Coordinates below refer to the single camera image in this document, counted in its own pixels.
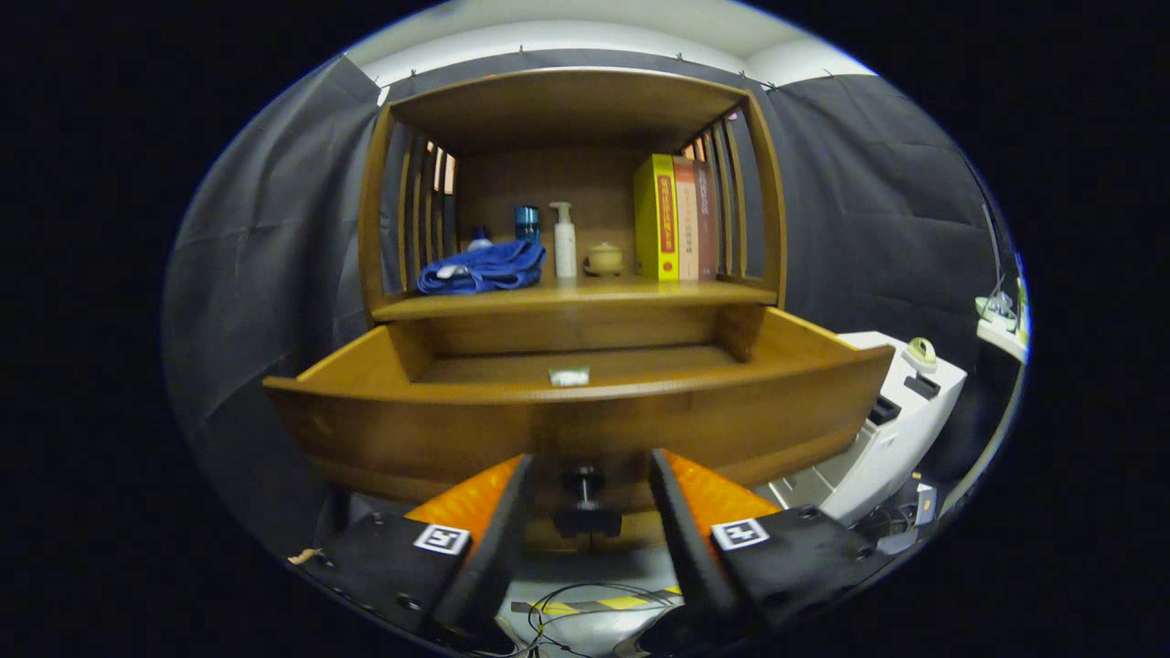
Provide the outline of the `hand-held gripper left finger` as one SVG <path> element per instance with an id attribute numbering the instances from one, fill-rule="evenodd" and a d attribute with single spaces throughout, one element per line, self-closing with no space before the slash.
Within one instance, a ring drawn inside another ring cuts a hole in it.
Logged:
<path id="1" fill-rule="evenodd" d="M 398 632 L 460 653 L 512 653 L 500 610 L 534 482 L 532 455 L 516 455 L 405 514 L 371 510 L 295 566 Z"/>

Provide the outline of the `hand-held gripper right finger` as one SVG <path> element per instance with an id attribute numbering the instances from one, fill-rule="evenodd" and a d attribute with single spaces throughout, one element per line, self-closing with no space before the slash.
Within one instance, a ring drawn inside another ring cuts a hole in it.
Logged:
<path id="1" fill-rule="evenodd" d="M 775 635 L 869 587 L 894 555 L 815 505 L 782 509 L 665 448 L 648 457 L 684 612 L 720 640 Z"/>

